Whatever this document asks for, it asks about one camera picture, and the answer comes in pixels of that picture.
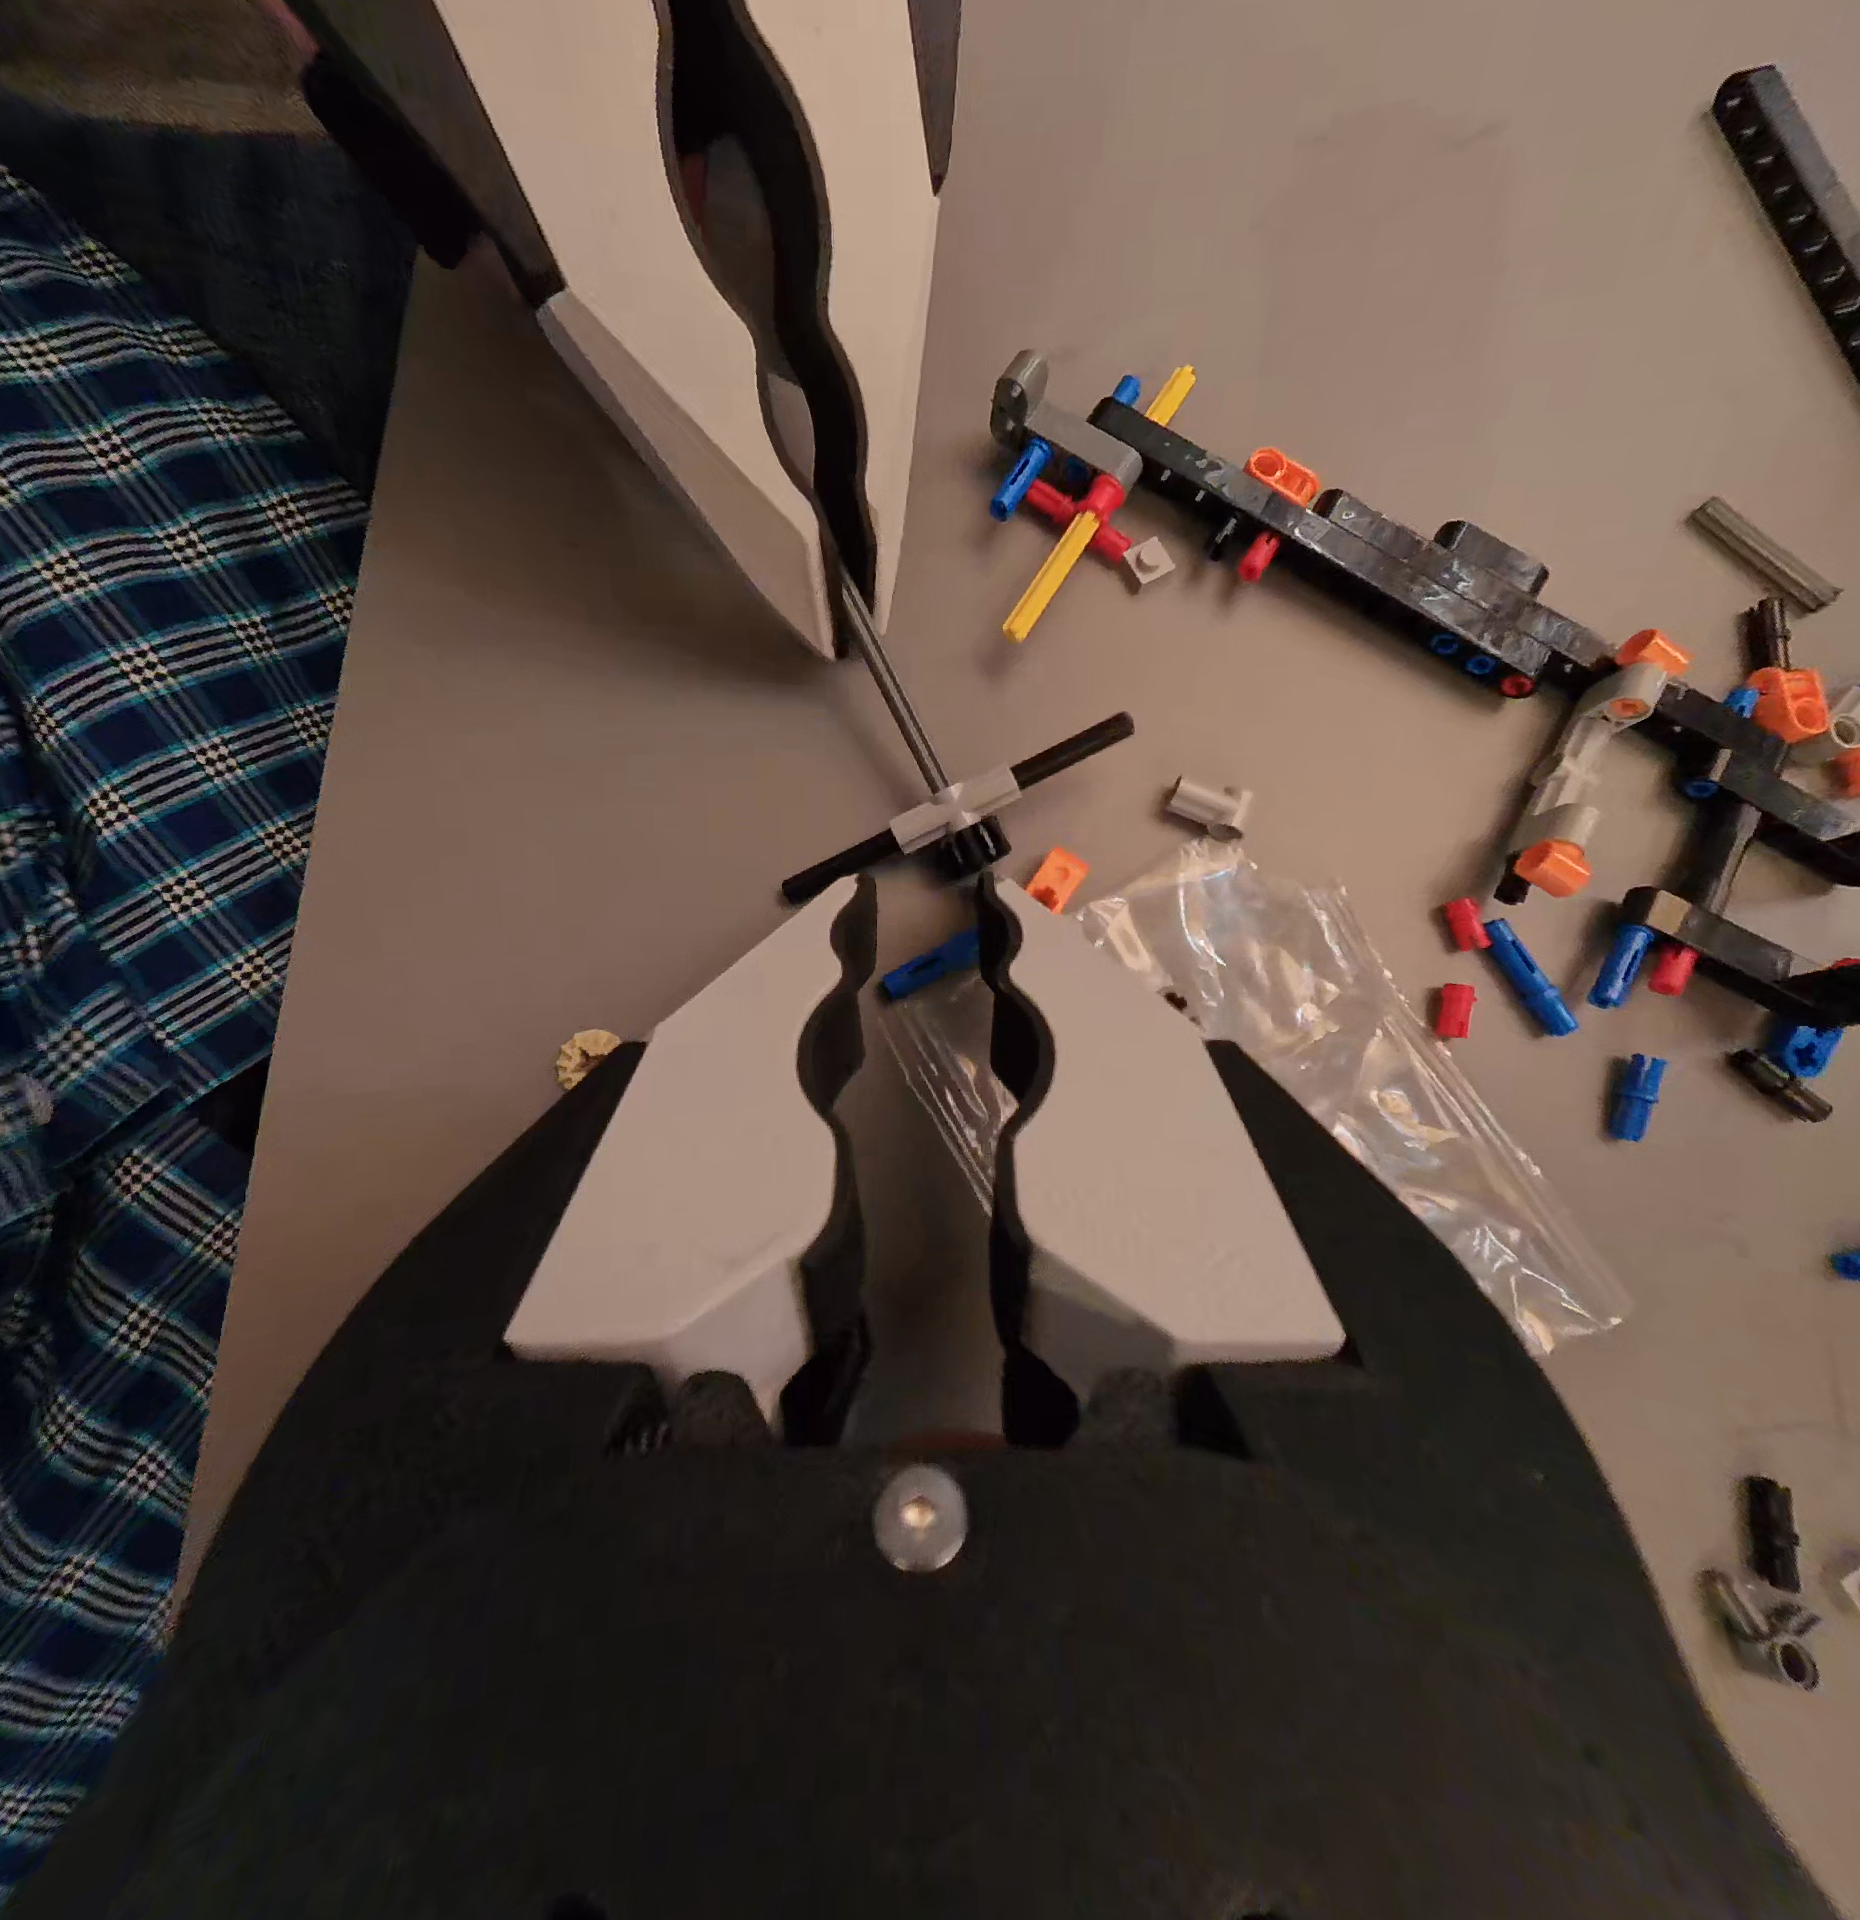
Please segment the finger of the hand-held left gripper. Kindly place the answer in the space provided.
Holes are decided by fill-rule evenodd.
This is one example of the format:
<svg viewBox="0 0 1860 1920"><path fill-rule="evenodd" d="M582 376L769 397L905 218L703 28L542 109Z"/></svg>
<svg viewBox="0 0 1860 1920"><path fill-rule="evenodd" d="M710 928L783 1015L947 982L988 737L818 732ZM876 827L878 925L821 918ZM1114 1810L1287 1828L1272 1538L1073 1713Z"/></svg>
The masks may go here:
<svg viewBox="0 0 1860 1920"><path fill-rule="evenodd" d="M683 220L651 2L447 2L454 49L547 242L538 323L564 362L818 657L832 611L817 509L773 451L756 346Z"/></svg>
<svg viewBox="0 0 1860 1920"><path fill-rule="evenodd" d="M942 211L942 5L729 5L761 202L745 287L765 497L796 560L750 561L796 633L832 589L888 619Z"/></svg>

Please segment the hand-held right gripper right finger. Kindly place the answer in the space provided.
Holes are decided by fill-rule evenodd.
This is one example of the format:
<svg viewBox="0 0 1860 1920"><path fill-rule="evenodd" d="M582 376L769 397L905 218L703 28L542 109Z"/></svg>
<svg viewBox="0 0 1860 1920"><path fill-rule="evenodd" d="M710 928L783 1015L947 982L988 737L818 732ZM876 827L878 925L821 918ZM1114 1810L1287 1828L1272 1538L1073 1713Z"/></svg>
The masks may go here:
<svg viewBox="0 0 1860 1920"><path fill-rule="evenodd" d="M1344 1329L1201 1028L1012 882L978 882L1003 1440L1135 1371L1339 1357Z"/></svg>

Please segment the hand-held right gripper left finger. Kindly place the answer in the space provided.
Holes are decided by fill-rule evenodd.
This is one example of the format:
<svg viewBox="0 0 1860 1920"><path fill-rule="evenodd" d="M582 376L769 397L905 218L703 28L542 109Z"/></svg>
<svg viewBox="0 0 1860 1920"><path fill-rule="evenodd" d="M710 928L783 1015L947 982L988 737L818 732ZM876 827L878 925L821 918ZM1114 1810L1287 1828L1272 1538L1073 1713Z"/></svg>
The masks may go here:
<svg viewBox="0 0 1860 1920"><path fill-rule="evenodd" d="M870 1363L865 1235L836 1109L865 1060L871 877L808 908L654 1027L506 1342L666 1388L740 1378L784 1440L836 1444Z"/></svg>

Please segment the black axle grey connector assembly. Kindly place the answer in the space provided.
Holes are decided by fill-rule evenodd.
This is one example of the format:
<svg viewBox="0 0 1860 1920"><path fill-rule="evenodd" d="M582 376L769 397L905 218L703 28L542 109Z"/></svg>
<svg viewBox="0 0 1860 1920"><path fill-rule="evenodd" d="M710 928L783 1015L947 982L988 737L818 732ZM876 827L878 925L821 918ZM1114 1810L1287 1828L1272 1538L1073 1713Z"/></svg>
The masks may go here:
<svg viewBox="0 0 1860 1920"><path fill-rule="evenodd" d="M978 877L1011 851L999 818L1008 806L1061 776L1061 773L1135 737L1135 717L1114 712L1022 762L999 763L966 780L951 780L876 633L871 611L846 574L840 574L836 584L836 628L870 673L917 768L926 798L861 844L787 877L778 891L789 908L821 899L827 888L842 878L865 877L884 862L917 853L929 853L944 877Z"/></svg>

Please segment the black lego pin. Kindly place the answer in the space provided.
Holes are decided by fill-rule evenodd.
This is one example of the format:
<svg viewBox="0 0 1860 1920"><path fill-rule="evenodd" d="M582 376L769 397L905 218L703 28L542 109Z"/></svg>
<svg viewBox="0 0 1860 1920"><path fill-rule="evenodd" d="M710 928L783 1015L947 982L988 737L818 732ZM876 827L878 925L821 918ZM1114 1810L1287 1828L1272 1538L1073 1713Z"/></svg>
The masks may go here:
<svg viewBox="0 0 1860 1920"><path fill-rule="evenodd" d="M1726 1067L1784 1118L1805 1124L1823 1124L1832 1118L1830 1099L1768 1054L1755 1048L1731 1051L1726 1057Z"/></svg>

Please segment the dark grey lego connector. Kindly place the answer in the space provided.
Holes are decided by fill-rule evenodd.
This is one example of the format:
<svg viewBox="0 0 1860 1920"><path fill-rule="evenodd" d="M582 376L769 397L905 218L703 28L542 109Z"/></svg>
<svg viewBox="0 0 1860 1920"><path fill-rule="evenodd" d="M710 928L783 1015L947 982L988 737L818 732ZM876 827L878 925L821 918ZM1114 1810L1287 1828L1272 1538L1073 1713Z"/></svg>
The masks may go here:
<svg viewBox="0 0 1860 1920"><path fill-rule="evenodd" d="M1813 1638L1823 1619L1797 1598L1772 1598L1748 1582L1709 1568L1701 1592L1742 1663L1795 1692L1818 1692L1823 1675Z"/></svg>

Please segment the dark grey lego axle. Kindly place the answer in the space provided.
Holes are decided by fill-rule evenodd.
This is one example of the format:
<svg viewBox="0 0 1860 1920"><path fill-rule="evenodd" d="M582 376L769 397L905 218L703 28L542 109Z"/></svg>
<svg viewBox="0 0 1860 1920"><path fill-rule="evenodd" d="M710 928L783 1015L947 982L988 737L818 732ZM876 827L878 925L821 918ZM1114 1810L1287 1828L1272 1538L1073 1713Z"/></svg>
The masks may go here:
<svg viewBox="0 0 1860 1920"><path fill-rule="evenodd" d="M1839 598L1823 574L1716 496L1693 507L1685 525L1795 613L1820 613Z"/></svg>

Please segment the long black lego beam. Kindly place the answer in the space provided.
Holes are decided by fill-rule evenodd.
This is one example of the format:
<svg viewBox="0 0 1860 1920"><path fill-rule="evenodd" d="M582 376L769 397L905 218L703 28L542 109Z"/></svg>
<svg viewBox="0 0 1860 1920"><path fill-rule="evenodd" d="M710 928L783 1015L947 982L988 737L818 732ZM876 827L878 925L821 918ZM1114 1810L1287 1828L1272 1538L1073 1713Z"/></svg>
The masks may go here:
<svg viewBox="0 0 1860 1920"><path fill-rule="evenodd" d="M1860 394L1860 213L1774 65L1726 77L1713 127Z"/></svg>

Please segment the large clear plastic bag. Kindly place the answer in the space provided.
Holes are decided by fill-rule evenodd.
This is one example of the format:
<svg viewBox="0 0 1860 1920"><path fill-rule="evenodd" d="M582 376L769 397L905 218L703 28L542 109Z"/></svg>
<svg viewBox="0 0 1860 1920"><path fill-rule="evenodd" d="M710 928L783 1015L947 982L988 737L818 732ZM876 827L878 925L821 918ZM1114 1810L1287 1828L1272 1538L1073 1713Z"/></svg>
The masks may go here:
<svg viewBox="0 0 1860 1920"><path fill-rule="evenodd" d="M1340 891L1267 877L1238 849L1187 844L1170 865L1061 918L1185 1013L1224 1078L1260 1069L1455 1258L1530 1353L1624 1320L1622 1285L1412 1015ZM888 1033L991 1228L991 1153L1012 1099L991 1071L980 960L953 987L900 999ZM1280 1202L1306 1247L1302 1200ZM1335 1258L1306 1254L1347 1347L1356 1309L1332 1298Z"/></svg>

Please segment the person's plaid shirt torso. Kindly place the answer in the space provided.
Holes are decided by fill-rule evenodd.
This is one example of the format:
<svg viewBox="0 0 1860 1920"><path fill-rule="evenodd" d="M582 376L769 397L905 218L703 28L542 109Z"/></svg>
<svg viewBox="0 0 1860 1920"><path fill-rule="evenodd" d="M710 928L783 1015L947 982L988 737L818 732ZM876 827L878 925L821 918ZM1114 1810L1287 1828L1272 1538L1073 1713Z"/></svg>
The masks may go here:
<svg viewBox="0 0 1860 1920"><path fill-rule="evenodd" d="M167 1634L364 523L0 162L0 1909Z"/></svg>

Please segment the black lego frame assembly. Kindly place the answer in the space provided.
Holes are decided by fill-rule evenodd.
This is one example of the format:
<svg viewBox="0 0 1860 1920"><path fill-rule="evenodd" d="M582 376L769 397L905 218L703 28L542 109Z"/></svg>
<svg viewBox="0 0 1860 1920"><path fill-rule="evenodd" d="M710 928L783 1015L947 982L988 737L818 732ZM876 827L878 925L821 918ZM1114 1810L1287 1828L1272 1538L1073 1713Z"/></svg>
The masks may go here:
<svg viewBox="0 0 1860 1920"><path fill-rule="evenodd" d="M1660 631L1608 641L1541 599L1545 569L1466 519L1426 537L1273 446L1237 465L1173 428L1195 376L1170 376L1136 403L1125 381L1085 419L1045 397L1042 355L1017 355L991 397L991 439L1011 462L991 497L996 519L1030 507L1085 550L1127 542L1113 516L1135 492L1168 500L1205 531L1205 557L1253 584L1272 567L1396 633L1423 654L1503 701L1552 690L1569 712L1536 762L1501 851L1494 900L1575 899L1593 878L1598 786L1615 744L1640 735L1671 762L1697 806L1685 865L1667 888L1638 888L1615 911L1612 947L1591 989L1622 1005L1635 985L1681 993L1703 972L1782 1028L1860 1027L1860 960L1818 965L1727 911L1753 846L1784 851L1832 882L1860 888L1860 798L1832 776L1826 735L1787 746L1689 682L1689 654Z"/></svg>

